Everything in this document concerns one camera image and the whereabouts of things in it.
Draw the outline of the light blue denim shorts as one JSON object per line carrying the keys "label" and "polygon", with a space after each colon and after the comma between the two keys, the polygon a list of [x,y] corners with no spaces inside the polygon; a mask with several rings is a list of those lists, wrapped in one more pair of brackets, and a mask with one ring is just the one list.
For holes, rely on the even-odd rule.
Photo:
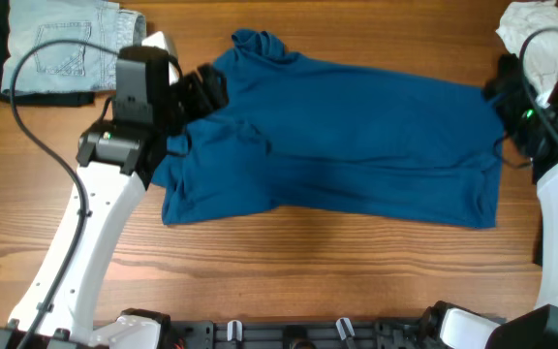
{"label": "light blue denim shorts", "polygon": [[12,0],[9,27],[10,57],[1,80],[4,94],[29,50],[45,42],[69,41],[42,48],[27,59],[16,80],[17,95],[112,90],[116,57],[88,44],[119,51],[146,37],[143,14],[103,0]]}

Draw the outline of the white t-shirt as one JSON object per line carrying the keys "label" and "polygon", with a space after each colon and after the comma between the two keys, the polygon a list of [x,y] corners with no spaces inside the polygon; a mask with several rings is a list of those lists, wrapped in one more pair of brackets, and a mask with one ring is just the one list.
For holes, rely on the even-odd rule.
{"label": "white t-shirt", "polygon": [[[500,18],[496,34],[509,53],[519,56],[529,35],[547,27],[558,28],[556,0],[511,2]],[[524,56],[524,69],[537,91],[538,104],[546,107],[558,80],[558,33],[542,33],[530,42]]]}

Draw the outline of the dark blue polo shirt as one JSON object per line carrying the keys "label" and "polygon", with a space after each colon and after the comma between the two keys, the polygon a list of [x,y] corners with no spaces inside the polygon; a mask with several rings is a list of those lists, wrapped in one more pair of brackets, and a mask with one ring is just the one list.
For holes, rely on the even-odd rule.
{"label": "dark blue polo shirt", "polygon": [[228,104],[168,141],[167,225],[278,206],[487,229],[503,126],[474,86],[316,60],[240,29],[214,67]]}

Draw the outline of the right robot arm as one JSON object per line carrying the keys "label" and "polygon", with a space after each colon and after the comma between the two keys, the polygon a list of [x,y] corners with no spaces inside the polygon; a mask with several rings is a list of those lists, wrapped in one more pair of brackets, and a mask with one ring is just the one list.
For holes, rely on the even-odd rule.
{"label": "right robot arm", "polygon": [[499,62],[483,90],[495,102],[516,147],[531,158],[542,210],[542,281],[533,311],[505,324],[439,301],[417,322],[402,325],[417,348],[558,348],[558,80],[554,121],[544,124],[519,62]]}

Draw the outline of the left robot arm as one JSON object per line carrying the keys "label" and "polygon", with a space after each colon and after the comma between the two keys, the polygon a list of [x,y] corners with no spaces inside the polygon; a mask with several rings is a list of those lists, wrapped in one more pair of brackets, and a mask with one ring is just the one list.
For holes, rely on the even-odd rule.
{"label": "left robot arm", "polygon": [[66,167],[73,189],[31,286],[0,327],[0,348],[164,348],[171,319],[128,309],[102,327],[94,312],[114,249],[167,141],[228,103],[225,76],[209,64],[184,74],[162,48],[116,53],[116,87]]}

